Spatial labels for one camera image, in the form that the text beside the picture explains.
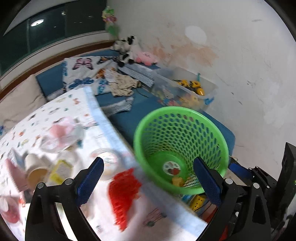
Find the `basket bottom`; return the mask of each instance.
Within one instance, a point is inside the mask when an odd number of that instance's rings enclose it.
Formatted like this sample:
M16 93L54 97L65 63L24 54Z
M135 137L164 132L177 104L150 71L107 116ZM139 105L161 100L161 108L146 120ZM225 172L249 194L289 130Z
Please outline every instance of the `basket bottom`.
M163 179L172 183L174 176L182 177L184 181L189 171L184 158L176 152L158 151L147 158L150 167Z

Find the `beige cup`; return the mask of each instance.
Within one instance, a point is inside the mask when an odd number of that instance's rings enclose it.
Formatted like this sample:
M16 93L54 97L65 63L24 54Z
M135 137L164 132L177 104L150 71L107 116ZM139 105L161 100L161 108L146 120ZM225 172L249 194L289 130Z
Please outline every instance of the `beige cup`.
M45 181L45 178L49 173L49 168L35 154L28 154L26 156L25 168L28 185L32 190L35 190L38 183Z

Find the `brown wooden trim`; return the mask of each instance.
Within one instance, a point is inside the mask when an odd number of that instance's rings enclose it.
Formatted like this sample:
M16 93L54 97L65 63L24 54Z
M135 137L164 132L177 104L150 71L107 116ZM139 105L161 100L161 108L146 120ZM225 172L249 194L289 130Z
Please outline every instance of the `brown wooden trim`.
M42 62L34 65L33 67L29 68L26 72L19 75L15 78L10 84L8 84L1 92L0 92L0 100L2 100L10 91L12 91L15 87L17 87L21 82L26 80L30 75L35 74L48 66L51 66L59 61L62 61L64 58L69 58L75 55L83 54L86 52L90 52L93 50L99 50L103 48L108 48L112 46L114 41L103 41L99 43L93 43L88 45L79 46L65 52L62 52L58 55L50 57Z

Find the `dark window glass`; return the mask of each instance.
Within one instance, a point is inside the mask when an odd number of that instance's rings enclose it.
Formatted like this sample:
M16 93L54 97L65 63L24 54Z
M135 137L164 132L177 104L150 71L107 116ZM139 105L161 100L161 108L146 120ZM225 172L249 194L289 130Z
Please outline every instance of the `dark window glass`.
M0 38L1 74L28 55L27 22L23 22Z
M30 51L34 52L46 45L65 38L65 6L59 6L35 15L29 21Z
M83 0L66 4L66 36L105 30L102 11L106 0Z

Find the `metal screw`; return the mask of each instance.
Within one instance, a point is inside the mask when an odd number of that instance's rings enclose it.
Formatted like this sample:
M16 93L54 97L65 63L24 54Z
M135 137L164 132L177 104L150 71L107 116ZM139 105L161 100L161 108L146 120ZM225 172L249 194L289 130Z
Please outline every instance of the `metal screw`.
M232 184L232 183L233 183L233 180L232 180L231 178L226 178L226 179L225 179L225 182L226 182L227 184Z
M73 180L71 178L68 178L66 181L65 181L65 184L66 185L70 185L72 184Z
M260 185L258 183L253 183L254 188L258 189Z
M40 189L40 188L43 188L44 187L44 183L39 183L38 185L37 185L37 187Z

